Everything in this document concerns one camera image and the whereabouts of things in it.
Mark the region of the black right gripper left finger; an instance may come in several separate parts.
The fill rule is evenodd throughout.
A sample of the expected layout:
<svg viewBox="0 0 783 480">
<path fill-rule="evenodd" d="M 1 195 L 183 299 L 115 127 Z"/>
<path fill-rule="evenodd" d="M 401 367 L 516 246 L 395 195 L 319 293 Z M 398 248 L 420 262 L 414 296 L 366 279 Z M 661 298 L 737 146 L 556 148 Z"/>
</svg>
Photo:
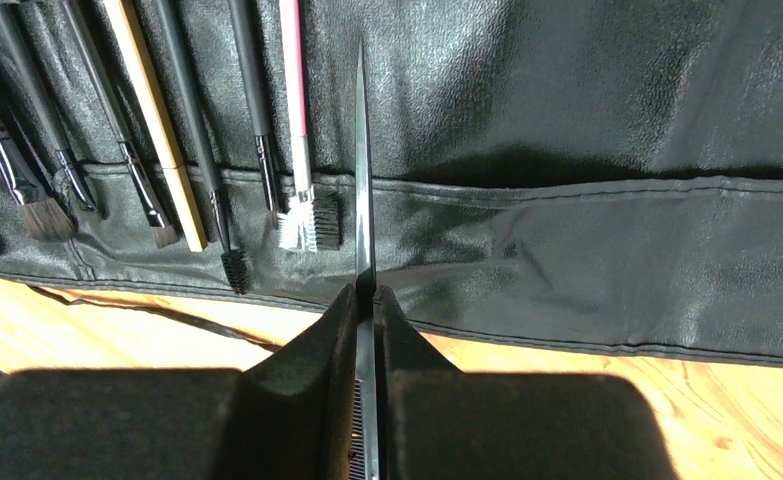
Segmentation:
<svg viewBox="0 0 783 480">
<path fill-rule="evenodd" d="M 249 370 L 22 370 L 0 479 L 345 479 L 356 292 Z"/>
</svg>

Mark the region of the slim black liner brush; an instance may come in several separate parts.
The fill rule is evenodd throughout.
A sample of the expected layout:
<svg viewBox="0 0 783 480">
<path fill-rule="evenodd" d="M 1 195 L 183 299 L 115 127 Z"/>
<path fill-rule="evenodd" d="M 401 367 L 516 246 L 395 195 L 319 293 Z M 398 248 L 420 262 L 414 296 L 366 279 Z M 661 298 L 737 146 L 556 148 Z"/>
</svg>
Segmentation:
<svg viewBox="0 0 783 480">
<path fill-rule="evenodd" d="M 278 230 L 279 215 L 283 209 L 275 173 L 273 115 L 270 110 L 263 49 L 259 43 L 252 11 L 254 2 L 229 0 L 228 6 L 268 218 L 273 229 Z"/>
</svg>

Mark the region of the black leather brush roll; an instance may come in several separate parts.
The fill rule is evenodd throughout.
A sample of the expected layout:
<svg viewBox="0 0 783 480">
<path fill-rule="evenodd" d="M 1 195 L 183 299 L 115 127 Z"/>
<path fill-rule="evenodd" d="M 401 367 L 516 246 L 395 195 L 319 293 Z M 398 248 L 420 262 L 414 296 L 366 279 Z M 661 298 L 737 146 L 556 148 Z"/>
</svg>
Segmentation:
<svg viewBox="0 0 783 480">
<path fill-rule="evenodd" d="M 246 303 L 354 278 L 356 63 L 379 282 L 422 331 L 783 367 L 783 1 L 304 1 L 341 246 L 279 249 L 224 1 L 181 1 Z"/>
</svg>

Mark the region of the gold handled makeup brush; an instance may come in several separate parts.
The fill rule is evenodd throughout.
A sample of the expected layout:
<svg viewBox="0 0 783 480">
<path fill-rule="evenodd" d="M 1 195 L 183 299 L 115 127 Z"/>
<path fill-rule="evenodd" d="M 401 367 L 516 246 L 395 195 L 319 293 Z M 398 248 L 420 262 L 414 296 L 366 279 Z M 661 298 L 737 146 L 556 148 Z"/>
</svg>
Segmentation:
<svg viewBox="0 0 783 480">
<path fill-rule="evenodd" d="M 105 0 L 102 5 L 143 113 L 188 248 L 194 253 L 201 253 L 208 240 L 136 9 L 131 1 L 123 0 Z"/>
</svg>

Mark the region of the thin black makeup brush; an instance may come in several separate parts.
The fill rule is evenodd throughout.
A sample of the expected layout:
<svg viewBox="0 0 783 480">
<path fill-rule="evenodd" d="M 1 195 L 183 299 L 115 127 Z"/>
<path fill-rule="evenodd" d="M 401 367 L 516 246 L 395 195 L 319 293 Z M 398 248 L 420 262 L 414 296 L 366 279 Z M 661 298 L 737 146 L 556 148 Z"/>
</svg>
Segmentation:
<svg viewBox="0 0 783 480">
<path fill-rule="evenodd" d="M 155 244 L 158 248 L 175 244 L 179 241 L 179 236 L 141 162 L 132 139 L 129 122 L 122 112 L 116 84 L 94 43 L 83 11 L 77 1 L 61 1 L 60 9 L 70 26 L 85 70 L 105 112 L 115 142 L 136 189 L 143 214 L 153 233 Z"/>
</svg>

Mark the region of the black angled makeup brush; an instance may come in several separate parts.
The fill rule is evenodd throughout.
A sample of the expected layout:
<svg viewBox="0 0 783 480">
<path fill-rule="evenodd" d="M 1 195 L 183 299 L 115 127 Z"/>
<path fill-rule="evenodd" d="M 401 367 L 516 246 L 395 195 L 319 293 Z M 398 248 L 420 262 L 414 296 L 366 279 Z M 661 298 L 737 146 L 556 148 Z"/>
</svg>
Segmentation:
<svg viewBox="0 0 783 480">
<path fill-rule="evenodd" d="M 12 55 L 25 93 L 35 108 L 38 122 L 48 135 L 55 157 L 68 178 L 79 208 L 92 218 L 101 219 L 100 207 L 76 167 L 75 154 L 40 68 L 25 42 L 12 8 L 2 4 L 0 4 L 0 34 L 4 46 Z"/>
</svg>

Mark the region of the pink handled brow brush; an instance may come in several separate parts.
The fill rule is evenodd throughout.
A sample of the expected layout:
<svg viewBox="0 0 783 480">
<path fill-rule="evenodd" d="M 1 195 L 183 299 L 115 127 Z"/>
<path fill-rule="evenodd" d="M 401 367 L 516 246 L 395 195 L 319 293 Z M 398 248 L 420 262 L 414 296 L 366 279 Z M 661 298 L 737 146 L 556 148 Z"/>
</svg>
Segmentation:
<svg viewBox="0 0 783 480">
<path fill-rule="evenodd" d="M 312 182 L 299 2 L 281 0 L 278 6 L 294 183 L 287 211 L 279 215 L 279 246 L 304 253 L 337 250 L 341 241 L 337 198 L 318 195 Z"/>
</svg>

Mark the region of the black spoolie brush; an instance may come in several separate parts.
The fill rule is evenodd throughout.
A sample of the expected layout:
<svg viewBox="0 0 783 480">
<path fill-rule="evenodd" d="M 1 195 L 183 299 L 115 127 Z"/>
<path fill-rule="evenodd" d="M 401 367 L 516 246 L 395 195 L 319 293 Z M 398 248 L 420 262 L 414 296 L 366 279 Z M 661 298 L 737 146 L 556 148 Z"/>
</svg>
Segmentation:
<svg viewBox="0 0 783 480">
<path fill-rule="evenodd" d="M 248 280 L 245 257 L 243 252 L 234 248 L 231 243 L 228 202 L 205 125 L 198 82 L 184 40 L 177 3 L 157 1 L 155 10 L 166 41 L 170 64 L 178 82 L 178 93 L 188 124 L 193 151 L 223 250 L 220 259 L 225 277 L 233 292 L 243 295 L 247 292 Z"/>
</svg>

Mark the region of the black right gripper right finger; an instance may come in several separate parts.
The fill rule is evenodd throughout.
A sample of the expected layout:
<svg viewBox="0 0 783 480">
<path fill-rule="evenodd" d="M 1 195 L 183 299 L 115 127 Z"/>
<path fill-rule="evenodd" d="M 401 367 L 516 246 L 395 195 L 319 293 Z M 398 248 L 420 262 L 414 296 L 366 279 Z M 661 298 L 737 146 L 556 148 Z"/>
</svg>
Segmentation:
<svg viewBox="0 0 783 480">
<path fill-rule="evenodd" d="M 377 290 L 384 479 L 672 479 L 653 411 L 620 376 L 464 372 Z"/>
</svg>

